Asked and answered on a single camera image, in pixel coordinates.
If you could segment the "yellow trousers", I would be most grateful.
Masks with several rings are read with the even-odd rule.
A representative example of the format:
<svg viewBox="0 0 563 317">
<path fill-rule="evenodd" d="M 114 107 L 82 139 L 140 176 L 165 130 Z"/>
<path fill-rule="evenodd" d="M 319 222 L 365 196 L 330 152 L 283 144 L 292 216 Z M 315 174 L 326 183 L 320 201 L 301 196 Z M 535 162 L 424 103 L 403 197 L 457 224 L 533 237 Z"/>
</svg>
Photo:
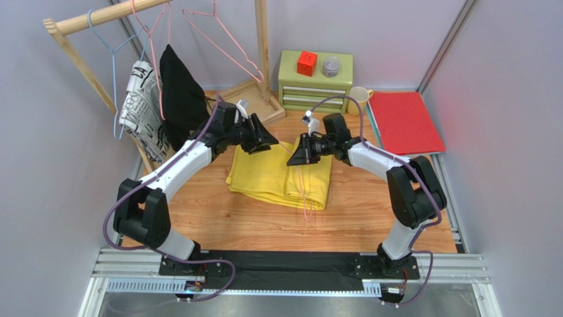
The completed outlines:
<svg viewBox="0 0 563 317">
<path fill-rule="evenodd" d="M 230 192 L 238 192 L 248 197 L 271 203 L 271 199 L 276 179 L 274 172 L 278 155 L 273 152 L 275 145 L 268 151 L 248 154 L 240 146 L 235 148 L 231 170 L 227 176 L 226 184 Z M 305 183 L 309 199 L 314 201 L 314 211 L 322 211 L 326 208 L 328 191 L 330 186 L 330 176 L 332 169 L 332 158 L 322 157 L 316 164 L 300 166 L 305 172 Z"/>
</svg>

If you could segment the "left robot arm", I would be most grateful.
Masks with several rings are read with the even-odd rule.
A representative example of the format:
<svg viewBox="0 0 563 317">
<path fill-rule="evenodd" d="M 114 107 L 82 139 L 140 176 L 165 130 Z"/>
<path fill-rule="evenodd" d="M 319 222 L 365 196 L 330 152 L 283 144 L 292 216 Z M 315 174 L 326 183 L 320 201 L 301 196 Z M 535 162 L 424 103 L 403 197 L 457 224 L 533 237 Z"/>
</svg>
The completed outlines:
<svg viewBox="0 0 563 317">
<path fill-rule="evenodd" d="M 175 261 L 195 263 L 198 243 L 172 228 L 169 201 L 198 171 L 230 146 L 248 154 L 269 151 L 279 141 L 256 114 L 242 103 L 219 101 L 209 120 L 196 130 L 172 158 L 140 180 L 126 179 L 110 210 L 115 232 Z"/>
</svg>

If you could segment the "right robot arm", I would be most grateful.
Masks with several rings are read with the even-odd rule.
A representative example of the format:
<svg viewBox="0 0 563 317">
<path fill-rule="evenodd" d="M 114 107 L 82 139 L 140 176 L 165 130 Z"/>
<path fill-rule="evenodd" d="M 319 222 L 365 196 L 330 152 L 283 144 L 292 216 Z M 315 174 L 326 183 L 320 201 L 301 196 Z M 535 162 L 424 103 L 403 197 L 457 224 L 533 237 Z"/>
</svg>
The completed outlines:
<svg viewBox="0 0 563 317">
<path fill-rule="evenodd" d="M 447 198 L 430 161 L 423 156 L 402 157 L 374 147 L 363 137 L 352 137 L 341 114 L 329 114 L 322 121 L 308 111 L 302 118 L 308 127 L 301 134 L 288 166 L 310 165 L 321 157 L 370 172 L 387 183 L 395 216 L 392 229 L 378 245 L 375 270 L 385 277 L 404 274 L 413 246 L 422 231 L 441 222 Z M 325 133 L 319 132 L 323 124 Z"/>
</svg>

